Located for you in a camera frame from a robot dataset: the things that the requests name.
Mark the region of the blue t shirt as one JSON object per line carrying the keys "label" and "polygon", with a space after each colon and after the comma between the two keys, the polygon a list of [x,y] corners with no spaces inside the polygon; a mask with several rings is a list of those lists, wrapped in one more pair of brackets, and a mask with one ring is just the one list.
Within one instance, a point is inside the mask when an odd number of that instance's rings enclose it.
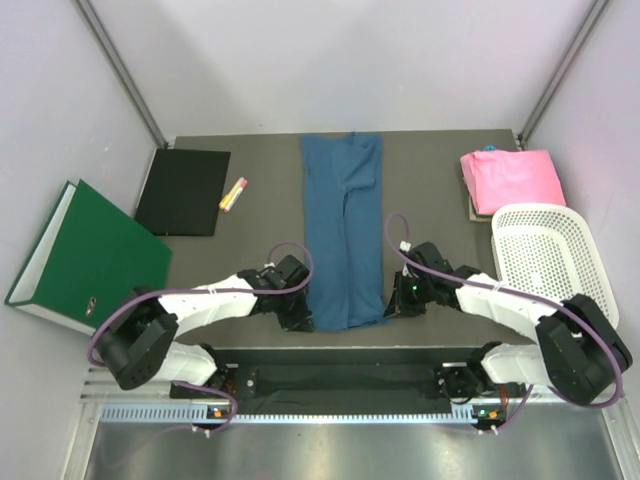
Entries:
{"label": "blue t shirt", "polygon": [[384,321],[382,153],[378,134],[301,139],[307,302],[319,331]]}

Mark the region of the white perforated plastic basket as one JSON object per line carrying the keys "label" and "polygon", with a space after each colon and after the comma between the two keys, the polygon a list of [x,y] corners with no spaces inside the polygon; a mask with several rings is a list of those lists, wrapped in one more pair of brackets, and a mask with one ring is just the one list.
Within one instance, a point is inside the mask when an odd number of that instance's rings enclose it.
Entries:
{"label": "white perforated plastic basket", "polygon": [[552,204],[512,204],[493,215],[491,228],[499,280],[556,301],[587,295],[618,327],[609,279],[589,226],[577,212]]}

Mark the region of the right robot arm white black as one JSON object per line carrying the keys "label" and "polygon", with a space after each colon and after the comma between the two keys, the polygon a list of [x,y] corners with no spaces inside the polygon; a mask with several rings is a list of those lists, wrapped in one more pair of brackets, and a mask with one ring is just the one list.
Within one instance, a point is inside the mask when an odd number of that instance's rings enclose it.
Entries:
{"label": "right robot arm white black", "polygon": [[554,301],[504,286],[480,270],[450,266],[438,248],[402,241],[404,262],[389,307],[416,316],[427,304],[487,318],[529,339],[524,346],[493,341],[475,351],[466,380],[487,396],[502,384],[544,385],[575,405],[604,408],[623,394],[623,373],[633,358],[615,328],[589,296]]}

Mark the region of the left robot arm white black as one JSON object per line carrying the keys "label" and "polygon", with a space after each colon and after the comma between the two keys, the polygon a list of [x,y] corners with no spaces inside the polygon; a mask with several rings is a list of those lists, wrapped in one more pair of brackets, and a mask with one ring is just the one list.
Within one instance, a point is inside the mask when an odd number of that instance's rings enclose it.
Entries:
{"label": "left robot arm white black", "polygon": [[227,374],[213,348],[177,338],[222,320],[263,314],[274,314],[285,330],[311,331],[306,287],[313,273],[312,261],[288,255],[193,289],[138,287],[95,331],[88,358],[107,368],[125,391],[167,381],[216,396],[226,387]]}

